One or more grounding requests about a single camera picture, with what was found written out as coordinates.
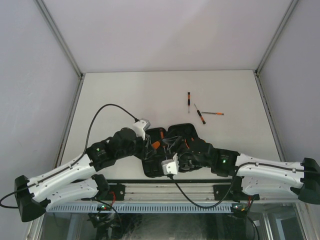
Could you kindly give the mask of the black plastic tool case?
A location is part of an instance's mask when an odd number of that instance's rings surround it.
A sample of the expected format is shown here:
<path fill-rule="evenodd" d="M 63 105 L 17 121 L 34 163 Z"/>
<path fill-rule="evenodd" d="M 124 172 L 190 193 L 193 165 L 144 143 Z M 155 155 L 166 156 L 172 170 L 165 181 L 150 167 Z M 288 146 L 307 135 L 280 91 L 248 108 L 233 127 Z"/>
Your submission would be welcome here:
<path fill-rule="evenodd" d="M 153 150 L 147 159 L 142 161 L 144 174 L 149 178 L 157 178 L 165 175 L 164 164 L 177 155 L 178 171 L 180 173 L 191 172 L 202 167 L 209 156 L 213 146 L 200 139 L 193 124 L 183 123 L 170 126 L 151 128 L 146 131 Z"/>

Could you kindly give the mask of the thin precision screwdriver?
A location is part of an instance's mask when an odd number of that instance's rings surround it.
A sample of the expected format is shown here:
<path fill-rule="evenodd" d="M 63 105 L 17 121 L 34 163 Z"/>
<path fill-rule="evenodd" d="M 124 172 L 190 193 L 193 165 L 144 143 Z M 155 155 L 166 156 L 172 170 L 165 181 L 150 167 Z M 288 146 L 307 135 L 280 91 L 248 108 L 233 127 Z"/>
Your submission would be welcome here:
<path fill-rule="evenodd" d="M 202 114 L 201 114 L 200 110 L 198 109 L 198 107 L 196 106 L 196 104 L 195 104 L 195 103 L 194 103 L 194 107 L 195 107 L 195 109 L 196 109 L 196 112 L 197 112 L 198 116 L 199 116 L 199 117 L 200 117 L 200 119 L 201 119 L 202 124 L 203 124 L 203 125 L 205 125 L 205 124 L 206 124 L 206 121 L 204 120 L 204 118 L 203 118 L 203 116 L 202 116 Z"/>

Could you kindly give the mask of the small black precision screwdriver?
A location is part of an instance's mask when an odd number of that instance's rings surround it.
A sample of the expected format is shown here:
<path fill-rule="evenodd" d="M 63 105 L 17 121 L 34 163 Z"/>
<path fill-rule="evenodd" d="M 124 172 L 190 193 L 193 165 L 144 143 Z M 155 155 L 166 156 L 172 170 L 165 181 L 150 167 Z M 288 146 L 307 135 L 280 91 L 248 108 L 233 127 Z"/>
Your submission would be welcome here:
<path fill-rule="evenodd" d="M 187 92 L 187 106 L 188 106 L 188 114 L 190 113 L 190 106 L 191 106 L 191 93 Z"/>

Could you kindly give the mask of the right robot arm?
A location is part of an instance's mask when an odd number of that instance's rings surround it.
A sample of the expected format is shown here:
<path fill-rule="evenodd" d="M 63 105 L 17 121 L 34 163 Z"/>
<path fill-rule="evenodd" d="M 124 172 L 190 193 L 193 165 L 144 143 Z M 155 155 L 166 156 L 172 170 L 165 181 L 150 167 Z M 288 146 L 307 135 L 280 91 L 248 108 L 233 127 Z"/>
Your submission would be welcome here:
<path fill-rule="evenodd" d="M 320 203 L 320 166 L 312 158 L 301 162 L 260 159 L 237 151 L 220 149 L 200 138 L 163 138 L 168 163 L 166 175 L 208 168 L 219 177 L 231 177 L 230 195 L 244 196 L 288 193 L 305 203 Z"/>

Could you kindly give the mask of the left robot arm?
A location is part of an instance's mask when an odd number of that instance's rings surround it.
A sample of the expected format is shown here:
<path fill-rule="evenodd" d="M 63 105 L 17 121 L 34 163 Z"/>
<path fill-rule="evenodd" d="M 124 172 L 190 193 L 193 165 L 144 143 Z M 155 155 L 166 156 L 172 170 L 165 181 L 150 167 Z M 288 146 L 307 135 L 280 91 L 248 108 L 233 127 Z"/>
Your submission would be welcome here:
<path fill-rule="evenodd" d="M 14 180 L 14 197 L 22 222 L 33 221 L 50 208 L 83 198 L 104 200 L 110 188 L 100 170 L 117 160 L 135 156 L 146 160 L 156 153 L 150 136 L 138 136 L 122 128 L 112 137 L 96 142 L 77 158 L 37 177 L 21 175 Z"/>

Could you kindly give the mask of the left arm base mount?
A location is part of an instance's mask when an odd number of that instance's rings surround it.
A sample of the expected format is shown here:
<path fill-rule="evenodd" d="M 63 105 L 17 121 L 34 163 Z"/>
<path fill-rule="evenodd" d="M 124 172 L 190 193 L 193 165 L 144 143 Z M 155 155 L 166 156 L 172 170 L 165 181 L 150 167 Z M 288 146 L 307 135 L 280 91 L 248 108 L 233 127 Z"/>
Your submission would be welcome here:
<path fill-rule="evenodd" d="M 126 186 L 120 183 L 109 184 L 102 174 L 95 174 L 91 177 L 93 183 L 96 185 L 93 187 L 97 190 L 93 196 L 90 196 L 90 200 L 98 199 L 100 201 L 123 201 L 126 193 Z"/>

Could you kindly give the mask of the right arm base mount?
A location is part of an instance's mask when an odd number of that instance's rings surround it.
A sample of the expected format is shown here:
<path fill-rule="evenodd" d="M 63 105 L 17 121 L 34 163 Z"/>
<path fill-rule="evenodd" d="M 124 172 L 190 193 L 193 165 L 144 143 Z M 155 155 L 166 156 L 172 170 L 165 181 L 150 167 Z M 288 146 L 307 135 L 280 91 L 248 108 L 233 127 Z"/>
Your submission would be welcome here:
<path fill-rule="evenodd" d="M 260 200 L 260 195 L 256 194 L 247 194 L 243 192 L 242 183 L 244 183 L 244 177 L 236 176 L 233 181 L 233 185 L 230 188 L 231 184 L 215 184 L 213 186 L 213 194 L 214 199 L 216 201 L 224 200 L 224 201 L 233 201 L 240 202 L 252 199 L 255 197 L 255 200 Z"/>

